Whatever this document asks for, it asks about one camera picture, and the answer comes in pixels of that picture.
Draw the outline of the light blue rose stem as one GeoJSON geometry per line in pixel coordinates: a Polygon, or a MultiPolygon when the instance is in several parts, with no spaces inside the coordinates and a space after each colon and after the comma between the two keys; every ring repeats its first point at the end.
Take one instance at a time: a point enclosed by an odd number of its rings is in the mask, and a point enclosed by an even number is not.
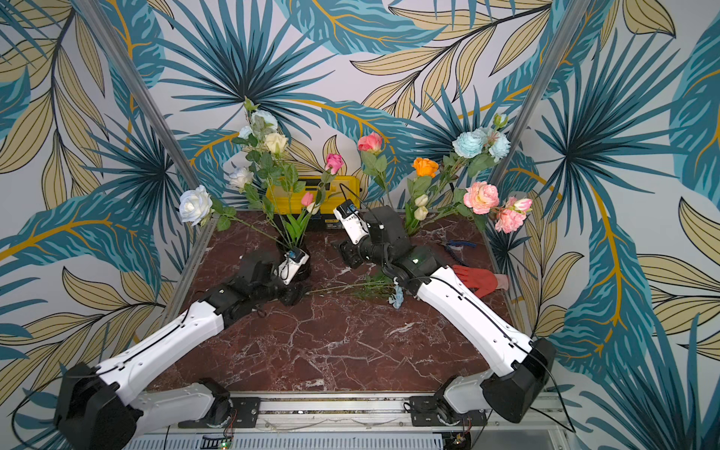
{"type": "Polygon", "coordinates": [[[404,303],[404,292],[390,277],[378,273],[347,285],[312,289],[310,294],[350,294],[361,300],[384,299],[394,309],[404,303]]]}

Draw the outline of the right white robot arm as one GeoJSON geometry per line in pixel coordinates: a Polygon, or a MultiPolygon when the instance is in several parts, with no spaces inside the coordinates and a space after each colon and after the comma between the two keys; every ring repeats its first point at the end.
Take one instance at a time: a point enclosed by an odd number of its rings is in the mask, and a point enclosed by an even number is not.
{"type": "Polygon", "coordinates": [[[439,391],[444,420],[491,409],[508,422],[521,423],[551,378],[553,344],[532,339],[485,305],[431,247],[411,242],[392,208],[361,213],[346,201],[334,215],[348,236],[337,246],[347,266],[379,266],[399,288],[440,312],[489,365],[475,375],[451,379],[439,391]]]}

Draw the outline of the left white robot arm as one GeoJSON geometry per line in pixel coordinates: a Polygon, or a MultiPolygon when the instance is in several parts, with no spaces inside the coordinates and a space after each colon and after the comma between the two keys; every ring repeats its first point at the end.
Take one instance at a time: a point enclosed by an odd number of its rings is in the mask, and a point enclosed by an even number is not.
{"type": "Polygon", "coordinates": [[[80,363],[63,376],[54,427],[74,449],[122,449],[150,431],[185,422],[227,429],[236,415],[229,391],[211,379],[159,393],[146,388],[200,344],[279,300],[296,304],[306,290],[309,253],[294,247],[282,262],[263,251],[247,255],[225,282],[204,292],[185,313],[94,367],[80,363]]]}

